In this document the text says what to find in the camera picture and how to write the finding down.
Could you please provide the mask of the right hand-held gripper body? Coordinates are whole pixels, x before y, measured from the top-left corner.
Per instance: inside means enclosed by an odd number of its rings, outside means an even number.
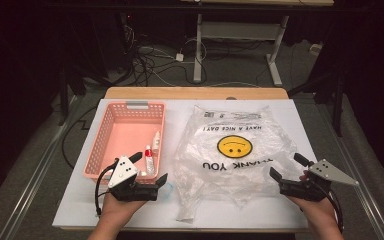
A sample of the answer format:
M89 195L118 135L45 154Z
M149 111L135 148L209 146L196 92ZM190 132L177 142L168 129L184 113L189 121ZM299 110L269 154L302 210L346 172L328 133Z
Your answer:
M312 166L307 168L307 179L304 181L283 179L279 183L280 193L285 196L319 202L330 192L332 182L351 186L359 185L357 180L351 178L325 159L314 162Z

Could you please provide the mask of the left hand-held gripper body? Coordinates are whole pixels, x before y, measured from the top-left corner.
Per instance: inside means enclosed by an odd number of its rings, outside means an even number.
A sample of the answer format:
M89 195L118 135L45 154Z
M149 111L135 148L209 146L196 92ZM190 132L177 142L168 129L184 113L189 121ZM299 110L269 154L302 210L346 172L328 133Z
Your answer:
M121 156L116 161L108 182L110 193L118 201L156 201L159 187L155 183L139 179L140 170L135 163L127 156Z

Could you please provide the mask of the red and white tube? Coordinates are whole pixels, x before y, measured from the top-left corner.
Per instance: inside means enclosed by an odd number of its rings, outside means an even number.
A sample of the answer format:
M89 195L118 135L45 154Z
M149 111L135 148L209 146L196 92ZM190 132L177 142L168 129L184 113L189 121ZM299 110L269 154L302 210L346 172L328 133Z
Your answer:
M155 173L155 167L154 167L154 160L153 160L153 152L149 145L147 145L145 149L145 160L146 160L147 173L149 175L153 175Z

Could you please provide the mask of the pink plastic basket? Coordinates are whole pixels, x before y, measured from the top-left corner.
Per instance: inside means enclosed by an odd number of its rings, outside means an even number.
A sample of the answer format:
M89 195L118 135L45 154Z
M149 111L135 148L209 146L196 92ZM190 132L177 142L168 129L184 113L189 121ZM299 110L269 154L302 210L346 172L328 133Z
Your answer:
M146 182L155 182L159 176L161 145L165 124L165 104L155 101L101 100L92 126L93 143L89 149L83 175L96 181L98 175L121 156L142 152L136 167L147 173L145 149L152 147L157 131L161 133L160 149L153 154L155 173L140 176Z

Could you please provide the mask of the small white bottle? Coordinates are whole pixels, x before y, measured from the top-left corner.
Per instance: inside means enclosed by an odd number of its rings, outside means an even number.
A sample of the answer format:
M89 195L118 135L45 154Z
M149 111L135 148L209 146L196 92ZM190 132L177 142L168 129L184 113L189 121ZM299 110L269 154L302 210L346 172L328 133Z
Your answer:
M153 137L152 147L151 147L154 155L157 155L159 153L160 140L161 140L161 133L159 131L157 131Z

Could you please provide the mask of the clear plastic bag yellow smiley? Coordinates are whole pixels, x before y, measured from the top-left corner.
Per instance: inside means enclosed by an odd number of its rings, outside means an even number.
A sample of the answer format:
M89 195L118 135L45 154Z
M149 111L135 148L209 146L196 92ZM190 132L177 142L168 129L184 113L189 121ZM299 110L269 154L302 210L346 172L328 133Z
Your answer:
M276 195L269 170L292 176L298 170L296 151L268 106L249 112L196 105L174 155L177 219L192 220L206 197L226 196L242 207L255 196Z

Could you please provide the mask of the person's left hand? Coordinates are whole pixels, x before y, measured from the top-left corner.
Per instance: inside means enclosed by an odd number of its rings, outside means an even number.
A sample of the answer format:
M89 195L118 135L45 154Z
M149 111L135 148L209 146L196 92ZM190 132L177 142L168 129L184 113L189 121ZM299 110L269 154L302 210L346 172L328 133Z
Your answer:
M101 217L126 224L145 204L146 201L118 201L113 195L109 194L104 197Z

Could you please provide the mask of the person's right hand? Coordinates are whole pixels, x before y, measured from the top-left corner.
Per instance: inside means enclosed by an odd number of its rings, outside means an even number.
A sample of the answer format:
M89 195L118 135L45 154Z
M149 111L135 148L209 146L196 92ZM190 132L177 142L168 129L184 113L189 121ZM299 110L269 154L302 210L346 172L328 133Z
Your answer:
M288 199L300 207L311 227L324 229L337 226L335 211L329 200L312 202L291 196Z

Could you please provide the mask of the white board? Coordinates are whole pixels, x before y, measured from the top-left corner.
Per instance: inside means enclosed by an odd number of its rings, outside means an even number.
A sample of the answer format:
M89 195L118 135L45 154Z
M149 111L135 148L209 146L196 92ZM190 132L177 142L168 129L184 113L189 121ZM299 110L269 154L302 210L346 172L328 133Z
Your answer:
M95 184L83 175L83 169L106 104L105 100L99 104L53 220L54 227L89 230L98 221L94 207ZM311 160L316 159L295 103L291 100L168 100L160 166L160 170L168 175L168 182L160 190L158 199L138 210L126 228L131 231L174 232L305 232L307 221L303 213L281 194L274 197L258 196L242 208L225 196L208 198L199 203L193 222L177 220L180 200L174 182L173 154L196 105L209 109L244 111L256 111L268 106L274 119L297 144L298 152Z

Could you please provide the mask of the black stand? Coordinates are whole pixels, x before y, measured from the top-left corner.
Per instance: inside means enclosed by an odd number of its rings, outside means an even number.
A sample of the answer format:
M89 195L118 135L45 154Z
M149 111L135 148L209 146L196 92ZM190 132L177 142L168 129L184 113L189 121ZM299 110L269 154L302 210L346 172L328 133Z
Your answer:
M344 93L344 74L345 71L342 67L334 66L320 76L310 78L306 83L287 91L289 97L301 92L310 92L314 94L314 101L317 104L331 103L331 124L338 137L342 136L341 115Z
M68 120L69 114L69 95L68 90L71 90L75 96L84 96L86 94L86 86L84 79L91 79L99 86L111 87L112 83L90 70L86 70L79 64L64 61L59 71L60 85L60 109L61 117L59 125L62 126Z

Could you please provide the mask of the metal floor rail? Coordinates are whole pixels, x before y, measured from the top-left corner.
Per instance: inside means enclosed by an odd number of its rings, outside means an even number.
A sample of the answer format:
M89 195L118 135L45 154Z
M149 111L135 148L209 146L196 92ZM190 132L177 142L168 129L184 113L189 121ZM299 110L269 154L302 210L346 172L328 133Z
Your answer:
M359 182L356 187L337 186L344 214L347 240L384 240L384 168L379 163L351 107L343 105L341 135L332 126L331 108L318 105L317 110L333 143L336 163Z
M63 134L67 131L68 125L75 112L78 110L82 100L83 96L73 96L69 101L69 112L62 122L58 124L55 133L50 138L50 141L41 155L36 169L32 173L28 184L22 191L22 195L17 201L17 204L15 205L10 217L0 233L0 240L12 240L14 238L49 169L54 152L58 147Z

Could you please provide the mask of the white desk frame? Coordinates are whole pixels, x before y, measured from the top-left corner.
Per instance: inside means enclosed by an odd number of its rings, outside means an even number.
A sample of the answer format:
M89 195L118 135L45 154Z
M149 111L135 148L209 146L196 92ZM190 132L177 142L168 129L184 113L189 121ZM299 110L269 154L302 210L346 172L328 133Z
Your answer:
M282 7L286 10L292 10L294 7L332 7L334 0L182 0L188 2L196 2L198 6L209 6L215 4L219 7L227 7L236 5L244 5L251 9L257 7ZM265 56L266 65L268 67L273 84L276 87L283 85L279 75L276 58L280 49L284 33L287 28L290 14L283 14L276 23L248 23L245 20L204 20L201 13L197 15L197 27L194 60L193 82L202 83L204 76L204 67L202 62L208 53L207 47L204 45L204 39L221 39L221 40L257 40L257 41L273 41L272 52Z

